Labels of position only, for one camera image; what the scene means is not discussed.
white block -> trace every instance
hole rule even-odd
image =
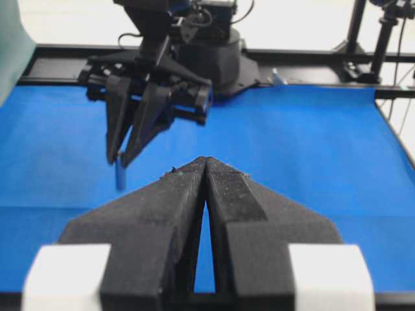
[[[43,246],[27,275],[22,311],[101,311],[109,244]]]
[[[290,244],[296,311],[374,311],[372,280],[358,246]]]

white wall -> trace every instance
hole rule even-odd
[[[346,37],[353,0],[256,0],[249,18],[236,25],[250,48],[261,49],[331,49]],[[250,0],[239,0],[242,15]],[[120,6],[112,0],[19,0],[23,24],[38,43],[116,45],[123,32],[136,32]],[[379,34],[380,8],[368,3],[359,41],[366,51],[373,51]],[[400,25],[389,45],[397,51]],[[123,44],[133,45],[126,38]],[[402,44],[403,52],[415,53],[415,21],[408,21]],[[400,66],[400,76],[410,65]],[[394,65],[386,64],[382,76],[393,82]],[[410,75],[403,85],[412,85]],[[397,100],[392,125],[399,131],[408,100]],[[385,113],[389,104],[383,107]],[[401,136],[415,157],[415,100]]]

blue tabletop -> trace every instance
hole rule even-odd
[[[37,249],[67,221],[214,156],[328,216],[360,245],[375,290],[415,290],[415,171],[374,105],[373,89],[251,89],[176,120],[115,189],[103,102],[81,87],[16,87],[0,109],[0,291],[20,291]],[[204,222],[195,290],[214,290]]]

green curtain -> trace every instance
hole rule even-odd
[[[35,46],[21,24],[17,0],[0,0],[0,106],[25,70]]]

black cable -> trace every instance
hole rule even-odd
[[[407,121],[409,108],[410,108],[411,104],[412,104],[412,98],[408,101],[407,110],[405,111],[405,115],[403,116],[403,121],[402,121],[401,129],[399,130],[398,136],[400,136],[402,134],[403,128],[405,127],[405,122]]]
[[[232,21],[231,25],[239,23],[240,21],[243,21],[244,19],[246,19],[248,17],[248,15],[251,14],[252,10],[254,9],[254,6],[255,6],[255,0],[252,0],[251,7],[247,11],[247,13],[243,17],[241,17],[240,19],[238,19],[236,21]]]
[[[402,27],[401,27],[401,34],[399,35],[399,43],[397,46],[397,57],[396,57],[396,65],[395,65],[395,75],[394,75],[394,86],[396,86],[396,80],[397,80],[397,70],[399,68],[399,59],[401,57],[401,48],[402,48],[402,39],[403,39],[403,32],[405,30],[405,24],[407,23],[407,18],[403,19]],[[388,121],[392,118],[392,114],[394,112],[394,106],[395,106],[395,100],[392,101],[390,105],[390,111],[388,116]]]
[[[194,26],[194,27],[198,27],[198,28],[206,28],[206,27],[211,26],[212,23],[213,23],[213,16],[212,16],[211,12],[209,12],[205,8],[203,8],[200,12],[205,14],[205,16],[207,16],[207,22],[205,22],[205,23],[191,23],[191,25]]]
[[[135,37],[135,38],[141,38],[143,35],[142,34],[133,34],[131,32],[125,32],[123,34],[120,34],[118,37],[118,46],[122,49],[125,49],[122,45],[121,45],[121,39],[123,39],[124,37]]]

